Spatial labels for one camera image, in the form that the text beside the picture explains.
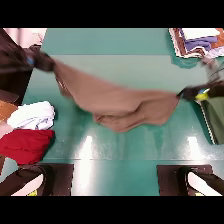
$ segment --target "table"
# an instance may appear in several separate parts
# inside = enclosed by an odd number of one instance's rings
[[[114,83],[179,92],[207,81],[197,59],[178,59],[167,29],[50,28],[42,50]],[[53,74],[34,70],[23,103],[56,109],[43,162],[74,163],[72,195],[159,195],[156,165],[211,164],[224,178],[224,147],[211,145],[198,105],[180,101],[169,121],[114,133],[61,96]]]

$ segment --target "brown floor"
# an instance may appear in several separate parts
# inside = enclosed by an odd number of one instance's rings
[[[14,43],[11,37],[0,28],[0,46],[3,44]],[[20,72],[10,75],[0,75],[0,89],[19,95],[18,104],[22,103],[27,85],[32,72]]]

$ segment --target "green cloth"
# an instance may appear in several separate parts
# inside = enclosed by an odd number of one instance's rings
[[[224,144],[224,97],[210,98],[207,101],[208,117],[218,144]]]

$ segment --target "yellow tag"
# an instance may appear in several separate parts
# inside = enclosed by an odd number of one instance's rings
[[[195,193],[196,196],[204,196],[203,194],[201,193]]]
[[[27,196],[37,196],[37,190],[29,193]]]
[[[208,99],[208,93],[199,93],[195,98],[198,101],[207,100]]]

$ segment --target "red cloth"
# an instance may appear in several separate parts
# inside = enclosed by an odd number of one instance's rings
[[[54,136],[52,130],[18,129],[0,139],[0,154],[19,165],[39,162]]]

